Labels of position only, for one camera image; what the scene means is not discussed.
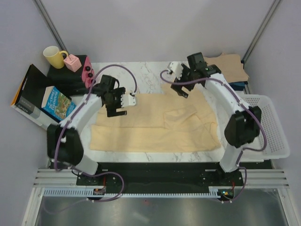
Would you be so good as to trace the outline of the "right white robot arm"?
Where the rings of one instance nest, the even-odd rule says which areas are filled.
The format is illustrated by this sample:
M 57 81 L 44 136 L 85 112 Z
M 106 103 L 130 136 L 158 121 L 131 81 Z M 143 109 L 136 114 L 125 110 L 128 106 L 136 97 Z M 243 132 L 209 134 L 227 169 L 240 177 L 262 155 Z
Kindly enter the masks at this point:
M 209 65 L 202 53 L 192 54 L 187 59 L 188 65 L 177 62 L 168 65 L 168 73 L 175 75 L 171 89 L 179 96 L 187 98 L 188 93 L 182 88 L 192 91 L 195 84 L 201 84 L 215 96 L 229 117 L 224 130 L 227 145 L 219 162 L 222 170 L 215 174 L 216 182 L 224 186 L 232 180 L 231 172 L 238 168 L 242 147 L 252 143 L 260 134 L 261 109 L 257 106 L 251 107 L 240 98 L 228 84 L 220 68 Z

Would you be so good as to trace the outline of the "cream yellow t shirt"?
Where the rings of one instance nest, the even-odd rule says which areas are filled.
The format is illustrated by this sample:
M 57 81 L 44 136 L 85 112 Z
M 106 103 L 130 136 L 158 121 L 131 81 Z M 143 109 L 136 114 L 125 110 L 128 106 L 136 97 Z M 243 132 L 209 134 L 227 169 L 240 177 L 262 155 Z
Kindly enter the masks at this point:
M 91 126 L 90 149 L 130 153 L 192 153 L 221 146 L 218 122 L 203 92 L 188 98 L 162 85 L 163 93 L 137 94 L 125 116 L 108 117 L 102 107 Z

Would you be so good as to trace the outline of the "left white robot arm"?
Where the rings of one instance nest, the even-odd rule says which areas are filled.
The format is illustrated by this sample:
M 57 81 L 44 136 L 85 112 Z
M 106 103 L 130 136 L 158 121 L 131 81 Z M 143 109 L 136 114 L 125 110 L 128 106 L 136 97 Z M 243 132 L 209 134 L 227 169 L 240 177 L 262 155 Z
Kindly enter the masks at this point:
M 92 87 L 92 92 L 83 96 L 75 110 L 59 124 L 50 124 L 47 128 L 47 154 L 58 163 L 73 166 L 87 174 L 87 180 L 93 185 L 103 181 L 103 173 L 98 171 L 99 164 L 84 154 L 80 135 L 90 118 L 105 106 L 107 117 L 123 116 L 127 111 L 122 108 L 126 89 L 112 76 L 103 75 L 100 83 Z

